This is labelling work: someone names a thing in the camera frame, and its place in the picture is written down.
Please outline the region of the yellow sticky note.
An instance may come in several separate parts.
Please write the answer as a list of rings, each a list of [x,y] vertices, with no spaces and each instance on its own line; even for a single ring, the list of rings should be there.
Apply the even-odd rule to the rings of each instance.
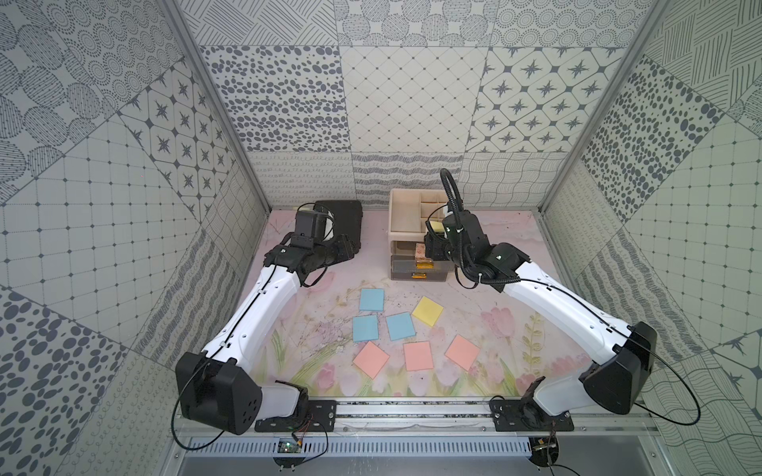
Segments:
[[[434,327],[441,317],[443,311],[444,308],[441,305],[427,297],[422,297],[418,305],[416,305],[414,308],[414,311],[412,311],[411,315],[425,325]]]
[[[433,233],[439,234],[439,235],[445,235],[446,231],[442,224],[442,222],[439,221],[430,221],[429,222],[430,228],[432,229]]]

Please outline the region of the grey transparent drawer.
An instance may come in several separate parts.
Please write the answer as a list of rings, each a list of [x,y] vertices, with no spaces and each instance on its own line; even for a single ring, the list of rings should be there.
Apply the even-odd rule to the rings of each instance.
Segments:
[[[417,273],[434,270],[435,263],[426,256],[417,255],[418,243],[393,241],[391,243],[391,271],[394,273]]]

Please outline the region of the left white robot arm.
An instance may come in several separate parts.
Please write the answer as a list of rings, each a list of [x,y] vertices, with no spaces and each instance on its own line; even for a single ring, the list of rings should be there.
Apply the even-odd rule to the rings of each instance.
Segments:
[[[177,363],[177,411],[237,436],[256,424],[301,428],[309,420],[308,391],[284,382],[259,385],[250,373],[287,303],[311,285],[307,277],[353,259],[358,250],[358,240],[345,234],[321,243],[288,234],[266,253],[257,283],[228,323],[202,351],[187,352]]]

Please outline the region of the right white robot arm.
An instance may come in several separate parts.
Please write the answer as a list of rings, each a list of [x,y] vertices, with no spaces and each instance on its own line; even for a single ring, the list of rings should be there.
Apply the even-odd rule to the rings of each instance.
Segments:
[[[629,414],[653,369],[656,331],[644,322],[631,325],[591,305],[515,246],[490,243],[474,214],[447,211],[440,223],[440,227],[428,224],[427,236],[454,263],[456,275],[535,309],[591,359],[587,369],[536,379],[522,396],[521,416],[537,426],[592,405],[616,415]]]

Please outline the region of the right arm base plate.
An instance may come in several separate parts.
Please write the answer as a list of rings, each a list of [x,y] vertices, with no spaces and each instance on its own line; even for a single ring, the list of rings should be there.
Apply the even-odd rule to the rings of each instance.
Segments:
[[[569,413],[549,416],[533,401],[495,396],[488,402],[496,432],[573,432]]]

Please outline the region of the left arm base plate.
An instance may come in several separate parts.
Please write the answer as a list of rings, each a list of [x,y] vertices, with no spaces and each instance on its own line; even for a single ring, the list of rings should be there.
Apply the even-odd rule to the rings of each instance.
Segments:
[[[337,401],[306,400],[297,404],[291,416],[274,416],[258,420],[254,424],[256,432],[332,432],[337,417]]]

